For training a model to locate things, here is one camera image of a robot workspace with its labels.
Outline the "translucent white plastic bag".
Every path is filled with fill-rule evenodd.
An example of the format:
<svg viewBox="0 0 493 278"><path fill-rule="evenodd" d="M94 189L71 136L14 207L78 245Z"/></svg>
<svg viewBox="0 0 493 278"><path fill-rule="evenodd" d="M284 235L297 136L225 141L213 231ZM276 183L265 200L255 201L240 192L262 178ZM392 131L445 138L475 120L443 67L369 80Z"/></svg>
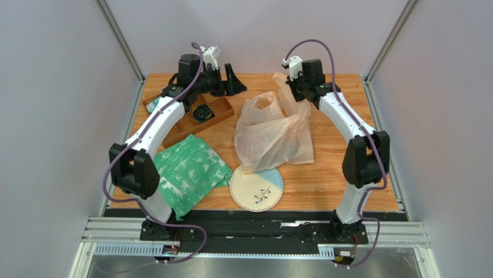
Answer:
<svg viewBox="0 0 493 278"><path fill-rule="evenodd" d="M278 93L247 100L236 124L234 149L246 173L314 162L310 103L294 99L286 75L276 73L273 80Z"/></svg>

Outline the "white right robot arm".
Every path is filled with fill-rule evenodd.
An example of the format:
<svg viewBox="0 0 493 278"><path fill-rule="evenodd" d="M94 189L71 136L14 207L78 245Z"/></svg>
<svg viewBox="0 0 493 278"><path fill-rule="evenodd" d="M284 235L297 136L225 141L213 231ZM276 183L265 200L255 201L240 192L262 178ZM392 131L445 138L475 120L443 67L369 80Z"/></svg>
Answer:
<svg viewBox="0 0 493 278"><path fill-rule="evenodd" d="M307 100L326 115L347 143L342 171L347 185L334 211L332 227L339 235L356 231L370 192L388 186L390 136L367 124L349 105L335 79L327 83L320 60L284 59L287 84L297 102Z"/></svg>

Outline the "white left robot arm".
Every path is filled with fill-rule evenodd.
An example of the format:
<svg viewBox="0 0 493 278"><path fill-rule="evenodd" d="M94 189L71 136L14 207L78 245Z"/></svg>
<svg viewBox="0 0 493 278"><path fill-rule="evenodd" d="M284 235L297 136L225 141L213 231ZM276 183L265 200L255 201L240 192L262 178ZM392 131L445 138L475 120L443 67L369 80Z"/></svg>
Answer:
<svg viewBox="0 0 493 278"><path fill-rule="evenodd" d="M184 54L178 72L165 86L153 110L139 130L125 143L109 149L110 166L104 180L129 194L147 219L165 230L176 228L168 222L172 208L158 196L159 174L154 157L173 126L181 120L203 93L215 97L234 96L247 87L236 77L232 66L225 64L226 79L213 54Z"/></svg>

